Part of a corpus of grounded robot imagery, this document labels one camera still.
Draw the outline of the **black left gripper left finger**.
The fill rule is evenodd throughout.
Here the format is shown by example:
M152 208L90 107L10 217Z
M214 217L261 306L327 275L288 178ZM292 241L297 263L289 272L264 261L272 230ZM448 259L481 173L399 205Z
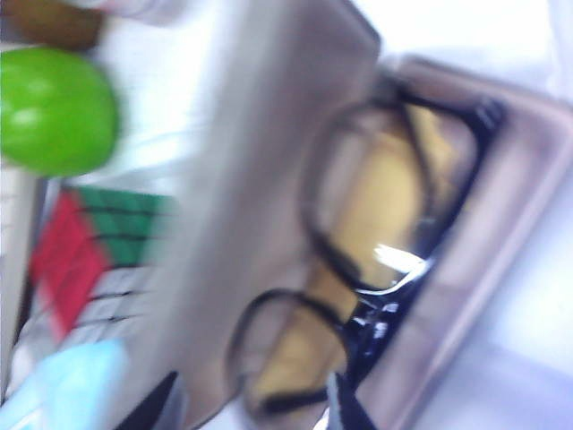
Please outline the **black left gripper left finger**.
M159 423L168 415L168 409L175 399L175 382L178 373L169 373L141 403L142 429L158 429Z

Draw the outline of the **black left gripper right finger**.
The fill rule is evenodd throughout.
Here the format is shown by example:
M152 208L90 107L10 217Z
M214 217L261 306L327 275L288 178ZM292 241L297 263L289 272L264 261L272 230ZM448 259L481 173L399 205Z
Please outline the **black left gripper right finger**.
M329 376L329 429L376 429L350 384L341 374Z

